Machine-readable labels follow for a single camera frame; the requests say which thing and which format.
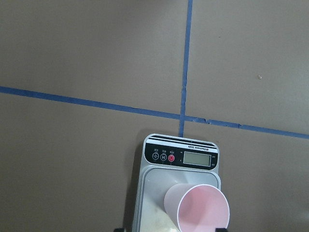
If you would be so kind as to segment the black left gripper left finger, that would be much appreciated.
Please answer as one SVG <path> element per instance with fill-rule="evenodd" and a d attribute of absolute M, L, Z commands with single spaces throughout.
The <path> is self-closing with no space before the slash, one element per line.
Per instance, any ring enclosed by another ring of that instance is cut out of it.
<path fill-rule="evenodd" d="M 113 232 L 126 232 L 125 228 L 115 228 Z"/>

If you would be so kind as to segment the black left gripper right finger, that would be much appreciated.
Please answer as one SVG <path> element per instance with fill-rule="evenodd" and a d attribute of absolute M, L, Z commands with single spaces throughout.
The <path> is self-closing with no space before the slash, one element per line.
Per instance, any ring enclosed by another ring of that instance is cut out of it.
<path fill-rule="evenodd" d="M 216 228 L 215 232 L 228 232 L 227 228 Z"/>

